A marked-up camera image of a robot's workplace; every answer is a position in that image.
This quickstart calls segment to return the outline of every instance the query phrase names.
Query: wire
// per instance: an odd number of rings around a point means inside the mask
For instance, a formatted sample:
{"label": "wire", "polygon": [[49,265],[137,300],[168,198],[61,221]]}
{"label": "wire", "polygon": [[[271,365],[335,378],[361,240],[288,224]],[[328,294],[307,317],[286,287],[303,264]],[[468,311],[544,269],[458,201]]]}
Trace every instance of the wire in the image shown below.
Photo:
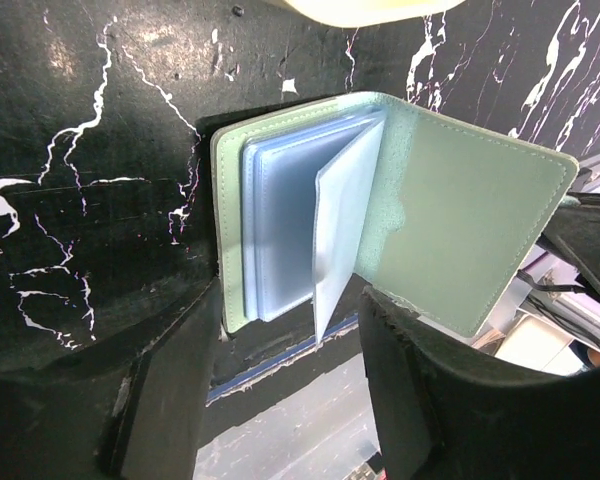
{"label": "wire", "polygon": [[587,289],[581,285],[541,285],[536,283],[531,275],[522,270],[518,270],[516,278],[522,280],[534,290],[547,293],[587,293]]}

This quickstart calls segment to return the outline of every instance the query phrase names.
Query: light green leather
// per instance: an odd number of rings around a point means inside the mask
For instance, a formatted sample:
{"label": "light green leather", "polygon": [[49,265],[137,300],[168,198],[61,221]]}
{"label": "light green leather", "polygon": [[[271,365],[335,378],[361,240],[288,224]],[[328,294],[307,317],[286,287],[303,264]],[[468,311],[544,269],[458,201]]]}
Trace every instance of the light green leather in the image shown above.
{"label": "light green leather", "polygon": [[222,129],[212,140],[212,171],[229,332],[247,323],[244,144],[369,104],[387,107],[388,118],[356,273],[462,336],[479,330],[577,174],[569,156],[380,93],[334,97]]}

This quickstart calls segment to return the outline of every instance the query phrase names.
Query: stitched edge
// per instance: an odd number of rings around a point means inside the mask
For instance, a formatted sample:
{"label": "stitched edge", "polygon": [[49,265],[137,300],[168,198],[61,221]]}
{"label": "stitched edge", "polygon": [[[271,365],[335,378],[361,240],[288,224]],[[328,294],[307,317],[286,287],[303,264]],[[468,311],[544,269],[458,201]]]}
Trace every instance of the stitched edge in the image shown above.
{"label": "stitched edge", "polygon": [[[495,302],[500,298],[500,296],[502,295],[502,293],[504,292],[504,290],[506,289],[507,285],[511,282],[513,275],[514,275],[514,270],[515,268],[520,265],[520,263],[522,262],[521,256],[522,254],[528,250],[528,244],[529,244],[529,240],[531,240],[531,238],[534,236],[534,232],[536,232],[536,229],[538,227],[538,225],[540,224],[540,222],[543,220],[543,217],[545,216],[545,213],[547,212],[547,210],[549,209],[549,207],[551,206],[551,204],[555,201],[556,196],[558,195],[558,192],[562,189],[566,176],[567,176],[567,168],[564,166],[564,164],[560,161],[558,161],[555,158],[551,158],[548,157],[544,154],[541,153],[535,153],[535,152],[530,152],[527,149],[523,149],[523,148],[519,148],[516,147],[515,145],[511,145],[509,143],[504,143],[501,142],[499,140],[493,139],[493,138],[489,138],[489,137],[485,137],[483,135],[477,134],[477,133],[472,133],[470,131],[466,131],[466,130],[461,130],[457,127],[453,127],[451,125],[447,125],[445,123],[442,123],[438,120],[435,120],[429,116],[423,116],[422,120],[426,121],[426,122],[430,122],[433,123],[435,125],[438,125],[442,128],[446,128],[449,130],[453,130],[455,132],[461,133],[462,135],[467,135],[469,137],[473,137],[473,138],[477,138],[479,140],[488,142],[488,143],[494,143],[500,147],[504,147],[504,148],[508,148],[511,150],[515,150],[518,152],[522,152],[524,153],[524,156],[526,157],[538,157],[541,158],[543,160],[548,160],[549,162],[558,165],[561,169],[562,169],[562,177],[560,178],[560,181],[558,183],[558,186],[555,188],[555,190],[553,191],[553,193],[551,194],[551,197],[549,198],[549,201],[547,202],[547,204],[545,205],[545,207],[542,209],[542,211],[540,212],[540,214],[538,215],[538,218],[536,218],[535,223],[533,224],[533,226],[531,227],[531,229],[529,230],[529,234],[527,235],[527,238],[525,238],[525,240],[522,242],[522,245],[520,246],[520,248],[518,249],[518,252],[516,253],[516,256],[513,260],[513,262],[507,267],[507,270],[505,272],[504,277],[502,278],[502,280],[500,280],[500,282],[498,283],[498,288],[494,290],[493,294],[491,295],[491,297],[489,298],[489,300],[487,301],[486,305],[484,306],[482,312],[479,315],[478,320],[476,321],[476,323],[473,324],[472,330],[475,330],[476,328],[478,328],[478,326],[482,325],[482,323],[486,320],[486,315],[488,313],[488,311],[491,311],[491,309],[493,309]],[[424,311],[424,310],[420,310],[420,312],[423,315],[426,315],[427,317],[430,317],[432,320],[436,320],[439,323],[443,324],[442,320],[440,320],[439,317],[433,315],[431,317],[431,314]]]}
{"label": "stitched edge", "polygon": [[[287,125],[289,123],[293,123],[297,120],[302,120],[305,118],[312,118],[312,117],[316,117],[319,116],[320,114],[323,114],[325,112],[329,112],[329,111],[337,111],[338,110],[338,104],[334,104],[331,106],[327,106],[327,107],[323,107],[323,108],[319,108],[315,111],[312,112],[308,112],[305,114],[300,114],[300,115],[294,115],[286,120],[277,122],[277,123],[273,123],[271,125],[268,125],[266,127],[259,127],[259,128],[254,128],[252,130],[248,130],[246,132],[243,133],[227,133],[225,136],[228,137],[226,138],[226,140],[224,138],[221,138],[219,140],[219,148],[218,148],[218,162],[217,165],[219,167],[220,170],[220,197],[222,198],[222,206],[223,208],[218,208],[218,219],[220,221],[220,231],[223,237],[227,237],[229,232],[228,232],[228,225],[227,225],[227,221],[226,221],[226,216],[222,215],[222,211],[227,210],[226,208],[226,165],[225,165],[225,155],[226,155],[226,150],[229,148],[229,146],[233,146],[236,142],[242,142],[244,141],[248,136],[250,135],[254,135],[257,133],[264,133],[267,132],[269,130],[273,130],[275,128],[279,128],[281,126]],[[242,239],[242,226],[240,226],[240,238]],[[229,265],[229,262],[224,262],[223,260],[223,256],[222,254],[219,255],[219,260],[220,260],[220,267],[222,269],[222,271],[224,272],[223,277],[225,277],[225,279],[227,277],[231,277],[231,267]],[[225,311],[227,312],[227,325],[230,324],[230,319],[233,318],[234,313],[233,313],[233,306],[232,306],[232,302],[228,301],[230,298],[233,298],[234,293],[233,293],[233,288],[230,285],[227,285],[227,283],[225,283],[223,281],[223,290],[224,290],[224,294],[225,294]]]}

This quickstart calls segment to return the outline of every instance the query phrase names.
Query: green wallet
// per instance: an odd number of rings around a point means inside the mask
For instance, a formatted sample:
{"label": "green wallet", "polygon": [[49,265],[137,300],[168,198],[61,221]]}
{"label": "green wallet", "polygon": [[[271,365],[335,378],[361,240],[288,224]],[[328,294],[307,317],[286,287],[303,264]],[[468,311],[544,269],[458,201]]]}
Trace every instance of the green wallet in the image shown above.
{"label": "green wallet", "polygon": [[[229,333],[249,322],[244,149],[365,107],[386,112],[383,123],[352,141],[312,185],[313,258],[307,261],[312,262],[316,341],[353,273],[431,321],[462,337],[474,336],[578,171],[577,161],[567,155],[374,92],[223,128],[213,136],[211,164]],[[369,155],[377,159],[369,161]]]}

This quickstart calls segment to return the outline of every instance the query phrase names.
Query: open wallet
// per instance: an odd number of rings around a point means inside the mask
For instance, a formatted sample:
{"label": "open wallet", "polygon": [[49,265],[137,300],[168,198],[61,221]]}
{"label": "open wallet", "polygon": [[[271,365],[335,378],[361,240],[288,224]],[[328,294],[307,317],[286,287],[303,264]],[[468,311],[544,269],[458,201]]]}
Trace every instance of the open wallet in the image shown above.
{"label": "open wallet", "polygon": [[316,342],[354,273],[473,337],[578,171],[373,92],[256,117],[211,143],[229,333],[312,299]]}

